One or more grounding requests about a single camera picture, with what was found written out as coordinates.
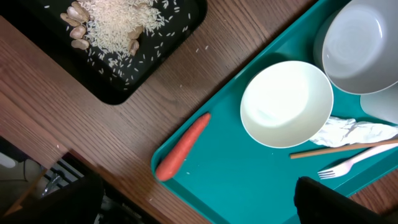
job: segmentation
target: black tray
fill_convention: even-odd
[[[88,53],[70,46],[72,38],[67,30],[68,24],[61,20],[60,14],[66,12],[72,0],[11,0],[4,1],[1,15],[19,29],[31,41],[39,46],[47,55],[54,59],[63,69],[78,80],[92,94],[104,103],[117,105],[128,99],[138,87],[160,66],[162,62],[195,30],[205,19],[207,12],[206,0],[168,0],[169,6],[164,9],[163,0],[154,3],[161,15],[168,19],[159,30],[152,33],[143,33],[139,38],[140,48],[132,58],[131,66],[127,62],[121,71],[113,76],[113,68],[108,65],[108,58],[117,58],[116,54],[106,54],[104,61],[98,58],[101,52],[97,47],[90,47],[92,61],[88,60]]]

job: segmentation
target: pile of white rice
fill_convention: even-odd
[[[129,55],[127,33],[139,26],[153,32],[164,26],[159,10],[151,7],[157,0],[90,0],[80,4],[94,19],[87,23],[85,39],[104,53]]]

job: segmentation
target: fork handle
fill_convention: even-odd
[[[366,151],[364,151],[362,153],[359,153],[358,155],[352,157],[350,159],[350,161],[353,164],[355,164],[355,163],[357,163],[359,161],[362,161],[364,159],[367,159],[367,158],[372,157],[374,155],[377,155],[379,153],[388,151],[388,150],[390,150],[390,149],[392,149],[394,147],[397,147],[397,146],[398,146],[398,144],[386,144],[386,145],[382,145],[382,146],[372,147],[372,148],[370,148],[370,149],[368,149],[368,150],[366,150]]]

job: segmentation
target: tray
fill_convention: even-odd
[[[68,24],[61,20],[60,14],[66,12],[73,0],[6,1],[0,12],[92,94],[105,103],[116,105],[128,99],[205,19],[206,0],[167,1],[169,5],[166,8],[164,8],[163,0],[154,2],[153,7],[157,8],[165,19],[170,16],[173,18],[169,22],[166,21],[159,30],[155,30],[155,35],[152,36],[152,33],[141,34],[140,48],[136,56],[130,56],[127,61],[123,61],[122,68],[114,66],[115,72],[113,72],[113,68],[109,67],[108,59],[116,59],[117,54],[106,54],[104,60],[100,60],[98,58],[100,49],[90,47],[91,52],[95,52],[90,60],[88,56],[90,51],[85,52],[70,46],[70,42],[73,40],[69,37],[72,27],[67,30]],[[179,11],[175,12],[174,7],[180,7]],[[128,63],[130,59],[132,59],[131,65],[127,67],[130,64]],[[124,75],[119,76],[118,70],[121,70]]]
[[[358,151],[290,160],[292,152],[321,148],[307,141],[288,149],[258,144],[245,132],[239,115],[243,91],[262,69],[286,60],[313,63],[312,46],[323,21],[349,1],[321,0],[294,22],[252,62],[205,103],[152,158],[152,170],[169,153],[186,129],[209,111],[211,121],[195,143],[178,174],[162,184],[213,223],[300,223],[293,203],[295,183],[309,176],[350,196],[398,165],[396,149],[356,164],[343,177],[320,180],[317,172]],[[333,87],[332,115],[386,123],[366,115],[359,96]]]

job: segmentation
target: crumpled white tissue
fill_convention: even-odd
[[[354,143],[373,143],[393,138],[398,128],[355,119],[330,117],[321,130],[312,136],[312,142],[329,147],[340,147]]]

